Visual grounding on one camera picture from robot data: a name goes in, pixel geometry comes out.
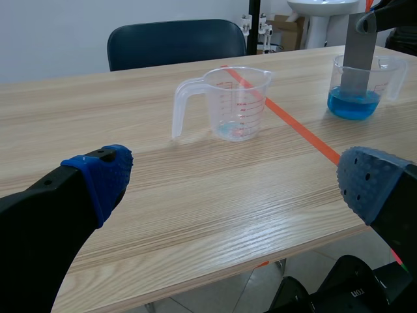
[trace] sink pedestal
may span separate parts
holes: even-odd
[[[323,48],[326,42],[329,16],[310,16],[306,49]]]

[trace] blue liquid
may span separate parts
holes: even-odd
[[[344,119],[366,119],[377,108],[381,97],[370,90],[365,96],[343,95],[340,86],[334,87],[328,93],[327,106],[330,111]]]

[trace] measuring cup with blue liquid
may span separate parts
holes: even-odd
[[[328,108],[345,119],[366,119],[384,94],[388,100],[397,99],[406,75],[407,62],[396,57],[374,56],[371,70],[361,70],[344,67],[343,55],[339,55],[333,62]]]
[[[188,97],[205,94],[211,129],[217,137],[241,142],[261,125],[272,73],[249,67],[222,67],[182,82],[175,92],[172,137],[181,135]]]

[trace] white wall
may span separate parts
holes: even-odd
[[[107,72],[107,39],[119,26],[237,22],[248,7],[249,0],[1,0],[0,83]]]

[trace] dark blue chair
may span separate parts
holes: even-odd
[[[225,20],[122,26],[109,37],[110,70],[129,70],[246,55],[239,27]]]

